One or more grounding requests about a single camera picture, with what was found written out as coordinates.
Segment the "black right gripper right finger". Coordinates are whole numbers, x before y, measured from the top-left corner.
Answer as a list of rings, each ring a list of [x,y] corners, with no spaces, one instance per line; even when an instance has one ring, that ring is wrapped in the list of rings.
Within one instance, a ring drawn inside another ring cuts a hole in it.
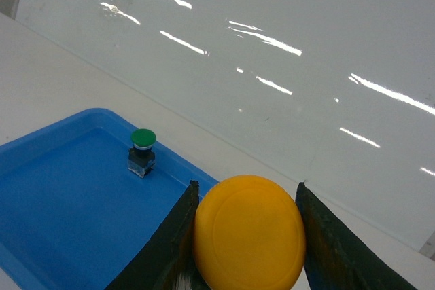
[[[296,205],[306,236],[304,270],[311,289],[414,289],[370,250],[309,188]]]

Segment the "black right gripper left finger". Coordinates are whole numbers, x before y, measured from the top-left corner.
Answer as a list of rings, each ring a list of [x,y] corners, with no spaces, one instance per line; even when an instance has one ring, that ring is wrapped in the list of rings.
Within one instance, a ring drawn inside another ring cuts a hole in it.
[[[192,254],[198,191],[198,181],[191,181],[145,246],[107,289],[200,289]]]

